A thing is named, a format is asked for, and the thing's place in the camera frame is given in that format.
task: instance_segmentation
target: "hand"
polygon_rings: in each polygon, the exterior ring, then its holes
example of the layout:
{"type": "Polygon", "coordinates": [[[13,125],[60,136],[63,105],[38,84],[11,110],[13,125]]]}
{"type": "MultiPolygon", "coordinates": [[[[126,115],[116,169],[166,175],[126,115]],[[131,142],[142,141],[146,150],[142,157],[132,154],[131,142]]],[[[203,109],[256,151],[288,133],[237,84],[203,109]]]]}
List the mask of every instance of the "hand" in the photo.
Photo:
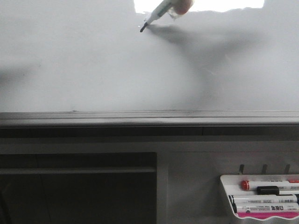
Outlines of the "hand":
{"type": "Polygon", "coordinates": [[[174,5],[174,11],[179,15],[184,15],[193,5],[193,0],[179,0],[174,5]]]}

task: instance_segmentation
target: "red marker cap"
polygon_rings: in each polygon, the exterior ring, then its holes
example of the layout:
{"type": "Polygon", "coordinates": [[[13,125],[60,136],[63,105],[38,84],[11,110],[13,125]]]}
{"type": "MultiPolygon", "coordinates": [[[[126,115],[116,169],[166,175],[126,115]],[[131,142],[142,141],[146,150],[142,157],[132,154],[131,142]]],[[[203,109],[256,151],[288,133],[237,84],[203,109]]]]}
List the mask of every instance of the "red marker cap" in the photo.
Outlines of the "red marker cap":
{"type": "Polygon", "coordinates": [[[249,190],[249,181],[242,181],[241,187],[243,190],[249,190]]]}

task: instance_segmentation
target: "marker tray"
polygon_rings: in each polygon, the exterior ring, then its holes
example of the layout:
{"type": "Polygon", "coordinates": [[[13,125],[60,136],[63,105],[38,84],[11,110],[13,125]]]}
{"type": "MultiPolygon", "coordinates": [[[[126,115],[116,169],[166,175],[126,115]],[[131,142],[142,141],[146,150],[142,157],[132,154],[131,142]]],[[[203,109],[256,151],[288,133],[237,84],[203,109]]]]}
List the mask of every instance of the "marker tray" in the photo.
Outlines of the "marker tray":
{"type": "MultiPolygon", "coordinates": [[[[255,195],[256,191],[245,191],[241,188],[241,181],[270,181],[270,180],[290,180],[299,179],[299,175],[222,175],[221,196],[224,201],[225,209],[230,218],[230,224],[299,224],[299,216],[294,218],[269,217],[258,219],[254,217],[238,217],[234,213],[229,195],[255,195]]],[[[299,194],[299,191],[284,191],[284,194],[299,194]]]]}

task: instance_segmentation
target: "plastic holder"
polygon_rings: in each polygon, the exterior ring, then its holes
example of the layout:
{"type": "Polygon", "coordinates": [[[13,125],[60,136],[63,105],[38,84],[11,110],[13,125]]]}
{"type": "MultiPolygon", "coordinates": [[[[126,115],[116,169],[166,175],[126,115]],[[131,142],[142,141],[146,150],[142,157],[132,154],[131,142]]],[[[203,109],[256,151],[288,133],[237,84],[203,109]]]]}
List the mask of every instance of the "plastic holder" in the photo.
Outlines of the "plastic holder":
{"type": "MultiPolygon", "coordinates": [[[[255,217],[238,217],[234,213],[229,195],[256,195],[256,191],[245,191],[241,188],[242,181],[286,181],[299,180],[299,175],[222,175],[221,180],[221,196],[224,201],[225,209],[230,219],[230,224],[299,224],[299,216],[294,218],[284,218],[272,216],[266,219],[258,219],[255,217]]],[[[283,194],[299,194],[299,190],[283,191],[283,194]]]]}

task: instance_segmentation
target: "whiteboard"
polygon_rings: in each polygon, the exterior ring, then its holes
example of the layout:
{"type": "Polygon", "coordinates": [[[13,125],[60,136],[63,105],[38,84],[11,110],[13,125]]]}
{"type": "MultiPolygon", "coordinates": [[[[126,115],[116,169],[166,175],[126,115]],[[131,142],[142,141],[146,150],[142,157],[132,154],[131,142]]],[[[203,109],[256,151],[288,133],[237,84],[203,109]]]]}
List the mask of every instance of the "whiteboard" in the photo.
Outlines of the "whiteboard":
{"type": "Polygon", "coordinates": [[[133,0],[2,0],[0,112],[297,111],[299,3],[168,15],[133,0]]]}

